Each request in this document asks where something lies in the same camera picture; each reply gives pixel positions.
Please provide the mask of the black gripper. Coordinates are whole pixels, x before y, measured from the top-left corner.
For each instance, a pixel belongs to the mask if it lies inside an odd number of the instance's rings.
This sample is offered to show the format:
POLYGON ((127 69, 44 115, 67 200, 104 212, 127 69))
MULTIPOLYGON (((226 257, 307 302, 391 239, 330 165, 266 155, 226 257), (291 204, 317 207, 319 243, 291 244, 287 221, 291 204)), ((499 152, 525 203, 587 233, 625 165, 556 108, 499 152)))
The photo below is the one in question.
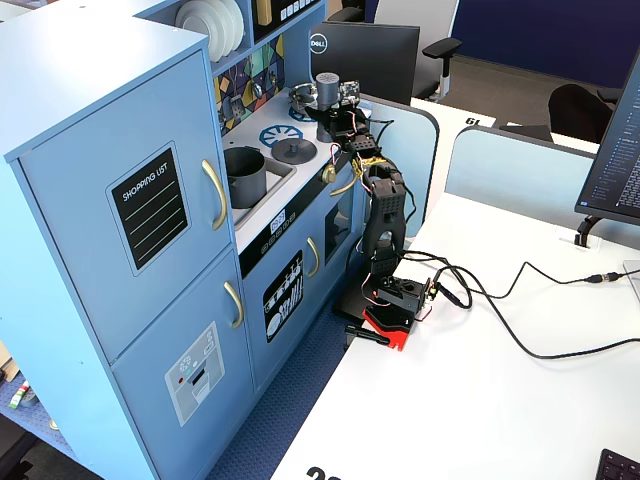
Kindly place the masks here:
POLYGON ((368 119, 357 107, 341 106, 319 110, 307 106, 305 112, 318 123, 329 123, 327 130, 333 141, 348 141, 369 132, 368 119))

